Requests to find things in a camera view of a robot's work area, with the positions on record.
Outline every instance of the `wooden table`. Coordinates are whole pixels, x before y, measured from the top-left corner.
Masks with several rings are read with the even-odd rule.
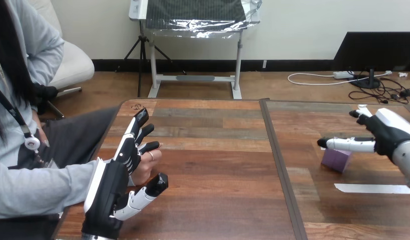
[[[354,153],[343,174],[322,166],[325,137],[370,137],[347,113],[355,104],[267,101],[269,115],[308,239],[410,239],[410,195],[344,193],[334,184],[403,185],[385,156]],[[385,107],[410,122],[403,106]]]
[[[155,170],[169,188],[125,221],[121,239],[294,239],[259,101],[130,100],[98,156],[111,158],[132,116],[146,107],[163,143]],[[68,213],[60,239],[79,239],[82,204]]]
[[[321,136],[363,135],[348,115],[356,105],[130,100],[98,156],[114,155],[143,107],[155,125],[144,142],[164,144],[154,173],[166,173],[169,188],[124,223],[121,239],[410,239],[410,195],[343,193],[333,185],[403,184],[386,157],[354,154],[344,174],[320,165]],[[410,121],[405,107],[388,108]],[[57,238],[79,239],[83,220],[82,204],[71,207]]]

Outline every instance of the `white chair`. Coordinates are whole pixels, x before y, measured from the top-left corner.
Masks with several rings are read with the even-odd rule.
[[[38,11],[41,16],[43,16],[54,28],[58,30],[60,32],[60,36],[63,37],[62,28],[55,9],[53,8],[52,2],[50,0],[28,0],[28,2]],[[79,47],[65,41],[62,64],[60,65],[50,85],[60,90],[70,85],[87,81],[91,79],[93,75],[94,65],[87,54],[85,54],[85,52]],[[80,92],[81,90],[81,87],[67,89],[60,92],[58,97],[74,92]],[[60,117],[64,117],[64,115],[50,102],[49,106],[56,114],[60,115]]]

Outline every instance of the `gray sleeve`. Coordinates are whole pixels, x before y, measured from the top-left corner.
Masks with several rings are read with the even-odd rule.
[[[28,54],[28,70],[34,82],[49,85],[63,59],[64,41],[26,0],[18,0],[18,15]]]
[[[63,169],[9,170],[0,163],[0,219],[56,214],[83,202],[97,161]]]

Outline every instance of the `black tripod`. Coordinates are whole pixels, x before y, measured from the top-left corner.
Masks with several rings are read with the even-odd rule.
[[[149,39],[144,36],[144,30],[143,30],[143,25],[141,23],[141,20],[139,20],[139,24],[140,24],[140,35],[139,35],[139,39],[136,41],[136,43],[134,44],[134,46],[131,48],[131,50],[128,52],[128,54],[125,56],[124,61],[127,61],[128,56],[133,52],[133,50],[136,48],[137,44],[140,43],[140,59],[139,59],[139,83],[138,83],[138,93],[137,93],[137,97],[140,97],[140,89],[141,89],[141,75],[142,75],[142,71],[143,71],[143,64],[146,65],[147,64],[147,58],[146,58],[146,46],[145,43],[149,42]],[[155,46],[155,49],[160,52],[160,54],[162,54],[162,56],[164,56],[168,62],[170,64],[172,64],[173,66],[175,66],[176,68],[178,68],[180,71],[183,72],[184,75],[187,75],[186,72],[182,69],[180,69],[180,67],[178,67],[176,64],[174,64],[172,62],[172,60],[163,52],[161,51],[157,46]]]

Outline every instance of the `lanyard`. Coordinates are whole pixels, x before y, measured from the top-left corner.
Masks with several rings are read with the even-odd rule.
[[[0,64],[0,75],[2,76],[2,79],[6,85],[7,90],[9,91],[9,86],[7,85],[6,76],[2,69],[1,64]],[[6,98],[6,96],[2,93],[2,91],[0,91],[0,103],[6,108],[6,110],[10,113],[10,115],[12,115],[13,118],[19,123],[22,129],[22,132],[24,133],[25,138],[26,139],[32,138],[31,131],[29,127],[27,126],[27,124],[25,123],[24,119],[22,118],[21,113],[16,107],[14,107],[10,103],[10,101]]]

